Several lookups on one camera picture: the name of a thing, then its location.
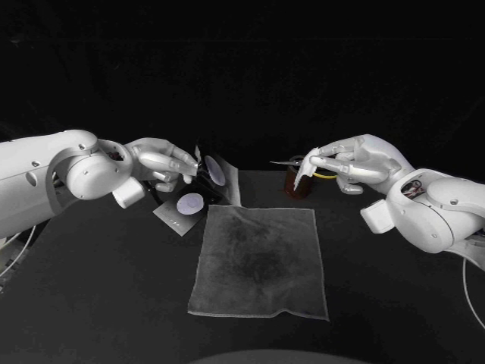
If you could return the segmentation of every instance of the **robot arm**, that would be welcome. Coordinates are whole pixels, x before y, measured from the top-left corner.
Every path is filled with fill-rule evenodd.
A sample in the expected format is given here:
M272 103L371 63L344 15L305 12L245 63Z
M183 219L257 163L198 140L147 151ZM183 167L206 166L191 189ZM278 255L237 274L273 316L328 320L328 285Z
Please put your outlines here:
M170 192L190 183L197 163L167 140L121 145L83 130L0 143L0 238L59 215L79 199L114 194L125 209L144 197L139 180Z
M396 228L424 252L456 253L485 271L485 185L414 170L396 147L368 134L314 150L299 178L321 167L338 173L345 194L363 193L361 182L386 195L360 211L371 231Z

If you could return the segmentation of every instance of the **circular sticker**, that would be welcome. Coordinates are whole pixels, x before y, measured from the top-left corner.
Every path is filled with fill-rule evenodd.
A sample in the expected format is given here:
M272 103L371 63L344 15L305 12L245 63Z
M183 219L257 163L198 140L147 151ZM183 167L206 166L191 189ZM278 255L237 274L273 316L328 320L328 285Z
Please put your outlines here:
M207 166L207 171L210 173L211 180L219 184L219 186L226 185L224 172L219 166L217 161L207 155L204 157L204 162Z
M177 202L177 211L183 215L193 215L196 212L201 211L204 207L204 199L198 193L186 194Z

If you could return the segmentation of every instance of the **dark wall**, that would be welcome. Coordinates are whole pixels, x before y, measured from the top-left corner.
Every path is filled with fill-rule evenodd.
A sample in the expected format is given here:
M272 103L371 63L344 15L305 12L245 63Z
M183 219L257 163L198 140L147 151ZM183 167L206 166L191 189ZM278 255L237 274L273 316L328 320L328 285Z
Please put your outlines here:
M483 8L207 6L4 2L0 142L83 129L191 152L201 135L265 170L371 133L485 182Z

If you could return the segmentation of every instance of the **black table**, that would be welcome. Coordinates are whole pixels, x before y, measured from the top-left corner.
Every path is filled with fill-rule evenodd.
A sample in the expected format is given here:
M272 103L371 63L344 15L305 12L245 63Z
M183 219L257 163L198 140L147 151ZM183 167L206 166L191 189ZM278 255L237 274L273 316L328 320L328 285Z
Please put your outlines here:
M112 195L55 217L0 294L0 363L184 363L234 350L289 349L370 362L485 362L485 331L465 301L462 258L427 254L396 230L373 234L347 196L316 180L302 201L283 172L240 171L247 208L315 210L331 322L187 314L203 219L184 237L147 196L122 209ZM468 267L485 321L485 273Z

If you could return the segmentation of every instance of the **gray cloth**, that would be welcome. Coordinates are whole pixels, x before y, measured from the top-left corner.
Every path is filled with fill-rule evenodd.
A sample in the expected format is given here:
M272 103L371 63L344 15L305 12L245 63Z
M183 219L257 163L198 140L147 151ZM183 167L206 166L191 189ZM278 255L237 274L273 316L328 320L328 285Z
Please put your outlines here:
M188 313L328 321L311 209L210 206Z

